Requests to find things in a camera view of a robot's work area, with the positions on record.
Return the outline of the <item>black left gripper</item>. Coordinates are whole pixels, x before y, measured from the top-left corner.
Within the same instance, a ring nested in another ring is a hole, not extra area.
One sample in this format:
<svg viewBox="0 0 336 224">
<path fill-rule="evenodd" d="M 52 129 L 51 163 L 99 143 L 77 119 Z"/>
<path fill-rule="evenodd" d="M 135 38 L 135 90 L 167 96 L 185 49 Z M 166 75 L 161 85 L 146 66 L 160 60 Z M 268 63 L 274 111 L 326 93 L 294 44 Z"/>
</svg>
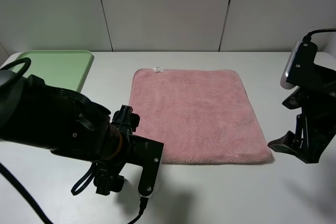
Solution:
<svg viewBox="0 0 336 224">
<path fill-rule="evenodd" d="M 140 116 L 122 105 L 111 112 L 76 91 L 44 84 L 30 76 L 1 75 L 1 140 L 44 148 L 55 155 L 99 162 L 96 194 L 119 193 L 124 164 L 133 146 L 124 133 L 136 132 Z"/>
</svg>

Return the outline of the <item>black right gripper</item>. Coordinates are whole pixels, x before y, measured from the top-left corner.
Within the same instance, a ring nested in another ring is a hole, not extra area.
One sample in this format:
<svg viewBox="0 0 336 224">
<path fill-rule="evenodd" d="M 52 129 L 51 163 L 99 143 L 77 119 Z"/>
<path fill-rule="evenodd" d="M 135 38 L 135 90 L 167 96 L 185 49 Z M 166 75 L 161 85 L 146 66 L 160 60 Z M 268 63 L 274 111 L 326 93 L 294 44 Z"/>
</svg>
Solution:
<svg viewBox="0 0 336 224">
<path fill-rule="evenodd" d="M 296 131 L 288 131 L 267 146 L 274 152 L 297 157 L 306 164 L 318 163 L 335 137 L 335 88 L 327 94 L 298 87 L 282 105 L 288 109 L 301 108 Z"/>
</svg>

